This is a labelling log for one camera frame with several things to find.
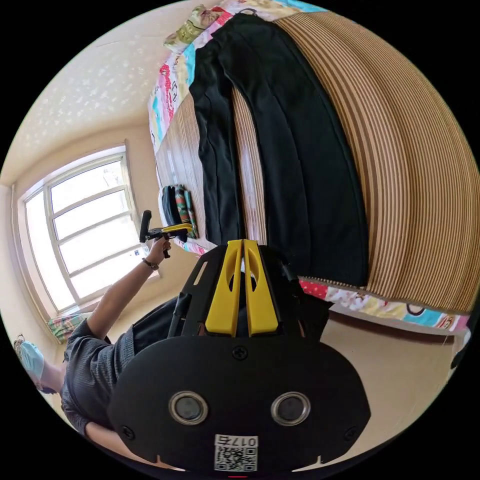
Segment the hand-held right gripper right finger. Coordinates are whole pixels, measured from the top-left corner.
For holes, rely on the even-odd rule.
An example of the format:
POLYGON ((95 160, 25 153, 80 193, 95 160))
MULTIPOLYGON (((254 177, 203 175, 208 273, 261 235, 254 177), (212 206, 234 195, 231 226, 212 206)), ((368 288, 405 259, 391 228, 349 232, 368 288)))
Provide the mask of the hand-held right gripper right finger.
POLYGON ((258 244, 243 241, 245 295, 250 337, 276 333, 279 323, 258 244))

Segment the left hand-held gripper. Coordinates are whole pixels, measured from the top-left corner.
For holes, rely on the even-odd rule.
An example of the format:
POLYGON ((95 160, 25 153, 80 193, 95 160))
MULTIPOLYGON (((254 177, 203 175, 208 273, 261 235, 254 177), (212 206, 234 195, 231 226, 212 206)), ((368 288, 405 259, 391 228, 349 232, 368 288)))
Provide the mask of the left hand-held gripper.
POLYGON ((170 239, 179 237, 181 240, 186 240, 188 234, 193 232, 193 227, 190 223, 181 223, 177 225, 165 226, 162 228, 149 229, 149 225, 145 225, 145 243, 150 240, 164 237, 170 241, 170 239))

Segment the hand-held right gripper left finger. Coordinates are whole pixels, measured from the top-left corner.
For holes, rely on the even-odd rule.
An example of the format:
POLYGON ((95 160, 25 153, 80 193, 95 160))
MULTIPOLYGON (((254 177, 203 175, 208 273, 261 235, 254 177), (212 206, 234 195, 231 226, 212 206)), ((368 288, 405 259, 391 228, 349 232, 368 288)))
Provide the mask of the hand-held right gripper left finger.
POLYGON ((205 321, 209 334, 234 337, 237 332, 241 290, 243 241, 228 242, 205 321))

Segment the person's left hand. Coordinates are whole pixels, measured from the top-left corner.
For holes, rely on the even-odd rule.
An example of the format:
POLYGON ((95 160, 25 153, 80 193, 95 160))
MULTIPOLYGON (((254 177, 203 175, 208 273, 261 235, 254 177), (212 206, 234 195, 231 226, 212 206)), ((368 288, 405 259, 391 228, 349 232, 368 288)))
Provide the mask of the person's left hand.
POLYGON ((159 237, 156 238, 149 251, 149 254, 143 261, 154 271, 159 269, 160 264, 166 258, 169 258, 169 250, 171 249, 171 244, 168 238, 159 237))

